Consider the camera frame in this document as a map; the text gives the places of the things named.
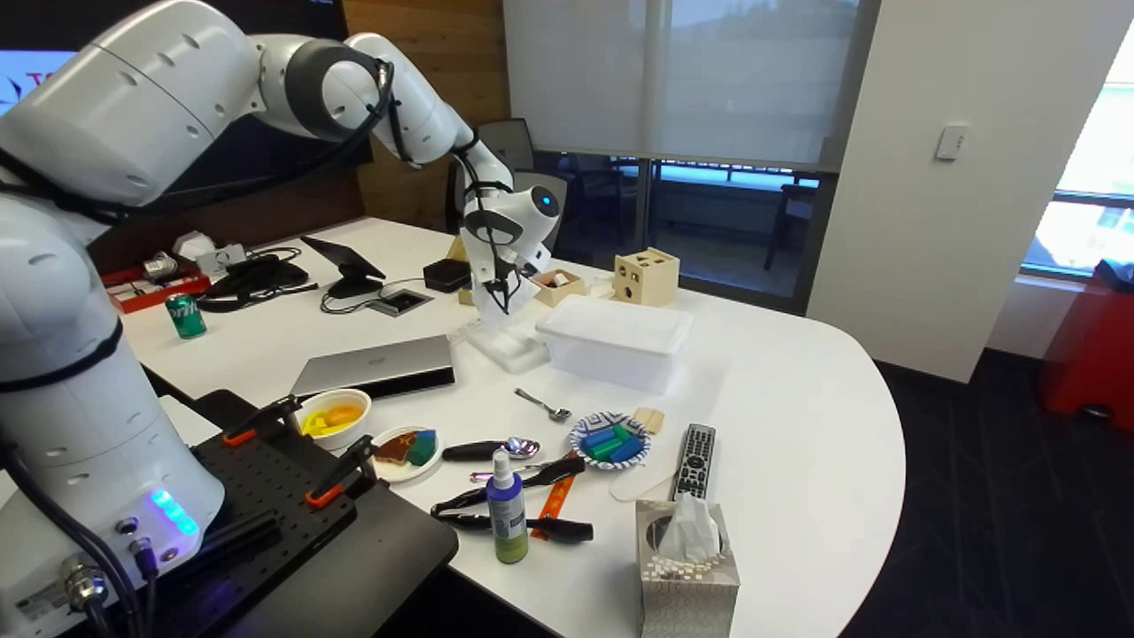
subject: plate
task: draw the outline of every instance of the plate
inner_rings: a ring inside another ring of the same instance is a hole
[[[587,456],[585,450],[583,450],[582,441],[586,439],[587,434],[590,434],[589,431],[601,429],[615,424],[618,424],[626,432],[642,440],[642,452],[638,452],[637,456],[631,457],[629,459],[618,463],[612,463],[610,461],[595,461]],[[582,457],[583,460],[586,461],[587,466],[599,468],[600,470],[625,470],[627,468],[633,468],[634,466],[641,463],[642,460],[650,454],[651,446],[650,433],[645,429],[645,426],[643,426],[640,422],[634,420],[634,418],[619,412],[595,412],[594,415],[579,419],[578,423],[575,424],[575,427],[572,428],[570,433],[567,434],[567,441],[570,442],[570,449],[575,451],[575,454]]]
[[[373,443],[375,448],[381,448],[383,443],[390,441],[391,439],[397,439],[404,434],[420,433],[430,428],[421,428],[417,426],[395,428],[392,431],[388,431],[375,436]],[[370,459],[370,465],[374,468],[374,474],[384,478],[386,480],[390,483],[403,483],[415,479],[422,476],[423,474],[428,473],[430,468],[435,466],[437,462],[441,460],[442,450],[445,450],[445,444],[441,443],[441,433],[437,433],[437,450],[433,451],[433,456],[429,458],[429,461],[425,461],[425,465],[420,468],[409,462],[406,462],[405,466],[398,466],[396,463],[387,463],[384,461],[379,461],[373,457]]]

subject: dark carpet floor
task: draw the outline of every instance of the dark carpet floor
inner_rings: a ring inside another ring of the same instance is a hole
[[[1134,636],[1134,437],[1044,412],[1035,361],[967,385],[880,365],[906,499],[846,638]]]

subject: bottle cap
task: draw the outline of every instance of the bottle cap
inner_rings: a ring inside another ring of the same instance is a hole
[[[511,476],[511,460],[508,452],[497,450],[492,453],[492,486],[497,490],[508,490],[515,479]]]

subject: spray bottle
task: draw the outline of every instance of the spray bottle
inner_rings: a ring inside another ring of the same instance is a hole
[[[524,513],[524,485],[519,475],[511,471],[508,452],[492,453],[492,480],[486,486],[492,536],[497,559],[501,563],[516,563],[527,555],[527,519]]]

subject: red trash bin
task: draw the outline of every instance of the red trash bin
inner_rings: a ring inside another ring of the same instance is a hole
[[[1048,348],[1043,407],[1061,415],[1109,412],[1134,433],[1134,263],[1099,262]]]

